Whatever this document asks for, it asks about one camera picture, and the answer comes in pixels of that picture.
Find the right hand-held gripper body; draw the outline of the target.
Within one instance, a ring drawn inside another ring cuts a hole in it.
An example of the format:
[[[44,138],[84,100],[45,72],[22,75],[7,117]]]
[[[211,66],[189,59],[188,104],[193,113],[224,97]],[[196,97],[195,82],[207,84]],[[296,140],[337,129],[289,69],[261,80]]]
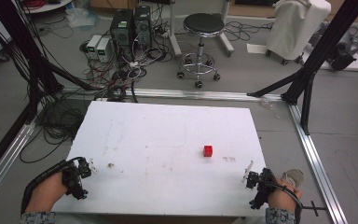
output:
[[[260,174],[250,171],[246,177],[246,187],[257,189],[255,197],[249,202],[251,208],[259,209],[266,203],[276,184],[276,177],[269,168],[264,168]]]

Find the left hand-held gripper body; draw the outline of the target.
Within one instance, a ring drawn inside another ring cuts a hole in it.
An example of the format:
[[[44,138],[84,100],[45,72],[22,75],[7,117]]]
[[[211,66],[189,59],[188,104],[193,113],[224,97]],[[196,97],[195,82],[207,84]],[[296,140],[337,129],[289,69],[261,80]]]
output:
[[[72,194],[78,200],[86,199],[88,192],[83,189],[81,180],[89,176],[90,165],[84,157],[67,161],[62,168],[62,183],[67,187],[66,194]]]

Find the person's left hand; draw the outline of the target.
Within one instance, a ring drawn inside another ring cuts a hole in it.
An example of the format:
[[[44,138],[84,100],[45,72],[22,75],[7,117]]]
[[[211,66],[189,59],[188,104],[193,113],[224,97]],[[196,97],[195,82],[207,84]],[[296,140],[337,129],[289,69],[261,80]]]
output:
[[[25,212],[49,212],[66,192],[67,187],[62,183],[62,172],[58,172],[33,190]]]

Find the grey shoe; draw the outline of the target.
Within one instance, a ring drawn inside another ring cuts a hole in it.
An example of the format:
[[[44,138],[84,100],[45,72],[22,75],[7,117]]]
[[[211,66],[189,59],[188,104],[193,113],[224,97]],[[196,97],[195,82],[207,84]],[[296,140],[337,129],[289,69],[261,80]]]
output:
[[[291,169],[282,174],[282,179],[286,180],[296,189],[303,183],[304,174],[301,170]]]

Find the white power supply unit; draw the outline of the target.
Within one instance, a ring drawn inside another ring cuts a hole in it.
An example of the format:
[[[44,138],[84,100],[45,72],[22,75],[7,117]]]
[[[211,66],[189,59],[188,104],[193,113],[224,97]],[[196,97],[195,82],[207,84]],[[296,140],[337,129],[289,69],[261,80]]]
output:
[[[108,37],[103,37],[97,47],[97,54],[101,63],[108,63],[112,57],[112,46]]]
[[[98,59],[97,47],[99,45],[101,38],[102,38],[101,35],[94,35],[86,46],[89,57],[92,60]]]

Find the large black computer tower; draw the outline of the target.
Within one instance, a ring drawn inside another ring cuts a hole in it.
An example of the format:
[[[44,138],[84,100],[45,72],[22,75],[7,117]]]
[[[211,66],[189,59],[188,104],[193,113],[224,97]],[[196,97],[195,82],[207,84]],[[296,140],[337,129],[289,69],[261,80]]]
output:
[[[132,44],[134,40],[133,10],[120,8],[114,14],[110,26],[116,55],[122,62],[132,62]]]

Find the black floor device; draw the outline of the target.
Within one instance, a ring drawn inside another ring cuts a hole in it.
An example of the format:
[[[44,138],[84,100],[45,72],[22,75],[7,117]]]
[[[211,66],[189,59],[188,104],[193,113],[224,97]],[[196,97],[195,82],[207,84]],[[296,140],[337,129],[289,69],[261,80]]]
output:
[[[338,41],[327,58],[327,62],[336,71],[342,71],[355,61],[354,54],[358,52],[358,37],[347,32]]]

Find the white covered cart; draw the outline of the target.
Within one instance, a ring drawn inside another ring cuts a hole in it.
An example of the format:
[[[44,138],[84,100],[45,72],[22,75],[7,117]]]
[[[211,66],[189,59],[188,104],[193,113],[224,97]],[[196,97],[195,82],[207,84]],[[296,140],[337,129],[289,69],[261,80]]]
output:
[[[283,64],[297,59],[330,11],[331,4],[326,0],[279,0],[266,55],[277,54]]]

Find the clear plastic bag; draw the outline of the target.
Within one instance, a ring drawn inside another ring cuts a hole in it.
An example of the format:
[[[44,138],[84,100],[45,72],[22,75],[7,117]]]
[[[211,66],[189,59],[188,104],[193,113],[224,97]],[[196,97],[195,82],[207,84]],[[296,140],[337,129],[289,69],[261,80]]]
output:
[[[68,8],[65,10],[66,19],[72,28],[85,28],[96,26],[100,18],[86,8]]]

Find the slim black computer tower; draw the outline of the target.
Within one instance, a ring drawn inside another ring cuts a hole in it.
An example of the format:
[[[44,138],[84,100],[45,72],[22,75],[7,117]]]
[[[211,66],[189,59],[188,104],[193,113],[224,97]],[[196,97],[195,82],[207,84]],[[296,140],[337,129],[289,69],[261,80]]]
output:
[[[151,47],[150,13],[150,6],[137,6],[134,10],[135,40],[138,50]]]

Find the black round stool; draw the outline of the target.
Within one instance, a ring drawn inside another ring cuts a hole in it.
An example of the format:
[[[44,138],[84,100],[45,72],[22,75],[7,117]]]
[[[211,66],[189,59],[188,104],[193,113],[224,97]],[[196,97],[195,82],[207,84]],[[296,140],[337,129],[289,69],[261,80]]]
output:
[[[176,76],[184,78],[186,73],[195,76],[195,87],[203,86],[200,80],[201,75],[213,73],[213,79],[218,81],[221,76],[215,68],[214,58],[204,52],[204,38],[217,37],[225,30],[223,21],[212,14],[196,13],[185,17],[184,30],[189,35],[198,36],[200,38],[196,52],[187,53],[181,60]]]

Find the white round table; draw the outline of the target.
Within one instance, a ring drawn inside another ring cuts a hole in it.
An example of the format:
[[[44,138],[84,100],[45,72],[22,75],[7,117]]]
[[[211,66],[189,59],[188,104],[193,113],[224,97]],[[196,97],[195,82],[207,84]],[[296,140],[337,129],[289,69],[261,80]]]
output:
[[[73,0],[21,0],[21,8],[27,14],[35,14],[66,7],[72,1]]]

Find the aluminium floor rail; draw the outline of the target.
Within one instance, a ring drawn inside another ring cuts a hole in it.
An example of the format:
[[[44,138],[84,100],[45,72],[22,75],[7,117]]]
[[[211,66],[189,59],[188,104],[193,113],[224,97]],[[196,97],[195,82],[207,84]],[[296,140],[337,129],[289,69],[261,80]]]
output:
[[[311,136],[307,135],[300,125],[301,114],[298,107],[296,105],[289,105],[288,109],[291,113],[298,136],[300,138],[300,142],[305,151],[306,158],[310,164],[310,169],[312,170],[319,190],[322,193],[324,203],[326,205],[328,214],[332,219],[332,222],[334,224],[349,224],[337,199],[336,193],[330,183],[327,172],[324,169],[317,148],[314,145]]]
[[[126,90],[127,95],[135,93],[136,97],[143,98],[173,98],[187,100],[209,100],[209,101],[230,101],[230,102],[281,102],[279,94],[266,94],[261,97],[249,96],[242,92],[223,92],[223,91],[179,91],[179,90],[159,90],[159,89],[138,89]]]
[[[9,141],[3,157],[0,159],[0,184],[5,178],[12,164],[19,156],[21,150],[26,145],[28,139],[34,132],[35,123],[24,124],[14,135],[14,139]]]

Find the black frame strut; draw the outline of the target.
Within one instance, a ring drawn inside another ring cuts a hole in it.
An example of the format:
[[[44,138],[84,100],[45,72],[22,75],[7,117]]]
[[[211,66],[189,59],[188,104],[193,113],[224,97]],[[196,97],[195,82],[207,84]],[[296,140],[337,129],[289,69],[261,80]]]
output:
[[[316,47],[311,52],[309,58],[298,71],[264,89],[248,93],[248,96],[259,98],[284,85],[290,84],[287,92],[281,95],[281,99],[289,105],[296,105],[298,97],[301,94],[304,94],[300,116],[300,127],[306,135],[309,135],[310,101],[313,80],[324,61],[333,51],[333,48],[355,22],[357,17],[358,0],[345,0],[335,17],[331,20]]]
[[[48,57],[42,54],[31,35],[29,25],[12,0],[0,0],[0,22],[12,39],[12,44],[7,43],[7,39],[0,34],[0,44],[13,60],[20,75],[28,83],[27,94],[29,99],[27,106],[0,142],[1,160],[20,128],[24,124],[29,124],[35,118],[40,100],[45,96],[55,95],[63,89],[63,85],[54,74],[69,80],[86,91],[96,91],[97,88],[51,63]]]

